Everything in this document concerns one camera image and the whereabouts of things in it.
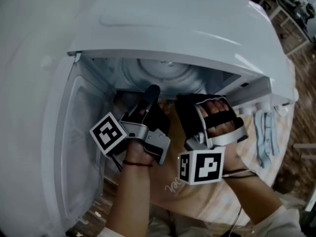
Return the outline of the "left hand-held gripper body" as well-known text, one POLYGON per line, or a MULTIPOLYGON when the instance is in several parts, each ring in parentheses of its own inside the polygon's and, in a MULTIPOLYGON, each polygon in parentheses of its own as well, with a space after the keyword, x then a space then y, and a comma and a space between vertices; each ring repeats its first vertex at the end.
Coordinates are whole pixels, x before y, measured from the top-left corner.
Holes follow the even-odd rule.
POLYGON ((90 129, 90 134, 104 155, 121 153, 125 150, 127 139, 138 139, 144 144, 144 150, 152 155, 159 165, 163 165, 170 145, 168 131, 170 121, 166 115, 161 115, 162 124, 166 129, 159 128, 155 119, 149 119, 148 124, 143 121, 148 115, 140 116, 140 120, 125 113, 119 120, 109 112, 90 129))

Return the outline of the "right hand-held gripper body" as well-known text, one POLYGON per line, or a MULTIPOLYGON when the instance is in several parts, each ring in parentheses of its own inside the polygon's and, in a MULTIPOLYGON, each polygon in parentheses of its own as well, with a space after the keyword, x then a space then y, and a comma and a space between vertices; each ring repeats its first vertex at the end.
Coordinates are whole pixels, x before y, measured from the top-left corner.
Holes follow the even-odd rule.
POLYGON ((187 150, 178 155, 178 178, 188 185, 219 182, 222 179, 225 149, 228 144, 248 138, 242 118, 234 120, 235 130, 209 138, 205 124, 195 135, 186 139, 187 150))

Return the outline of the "person's right hand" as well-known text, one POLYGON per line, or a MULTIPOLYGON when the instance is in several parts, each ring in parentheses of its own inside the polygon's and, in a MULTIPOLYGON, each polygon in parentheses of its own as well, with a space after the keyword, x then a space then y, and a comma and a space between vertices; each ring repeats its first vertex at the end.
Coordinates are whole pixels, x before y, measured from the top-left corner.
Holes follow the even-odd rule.
MULTIPOLYGON (((206 101, 201 105, 198 105, 198 109, 204 119, 211 117, 212 121, 215 121, 216 114, 229 111, 227 104, 224 103, 222 100, 206 101)), ((208 138, 213 138, 230 133, 235 130, 235 123, 230 120, 221 124, 217 122, 216 125, 208 127, 206 129, 206 133, 208 138)))

